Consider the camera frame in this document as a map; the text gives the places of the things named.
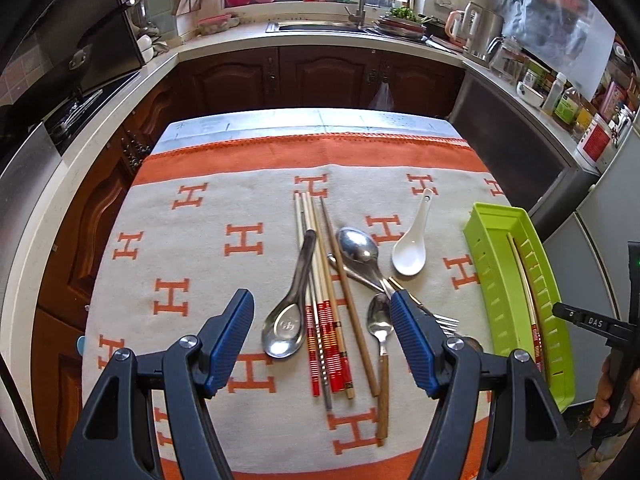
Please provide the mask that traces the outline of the person's right hand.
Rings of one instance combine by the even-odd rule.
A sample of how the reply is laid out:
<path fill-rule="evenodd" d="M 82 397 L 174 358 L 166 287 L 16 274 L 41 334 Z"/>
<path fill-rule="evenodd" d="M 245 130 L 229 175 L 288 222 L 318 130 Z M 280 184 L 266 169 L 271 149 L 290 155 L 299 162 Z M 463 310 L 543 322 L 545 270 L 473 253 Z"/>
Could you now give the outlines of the person's right hand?
<path fill-rule="evenodd" d="M 606 358 L 602 364 L 602 376 L 598 383 L 596 396 L 594 397 L 593 408 L 591 410 L 589 421 L 591 427 L 597 427 L 599 422 L 605 418 L 610 411 L 608 399 L 613 393 L 613 383 L 608 369 L 610 368 L 610 358 Z M 628 382 L 629 392 L 632 394 L 632 405 L 629 411 L 626 430 L 636 426 L 639 421 L 640 414 L 640 370 L 636 370 L 632 374 Z"/>

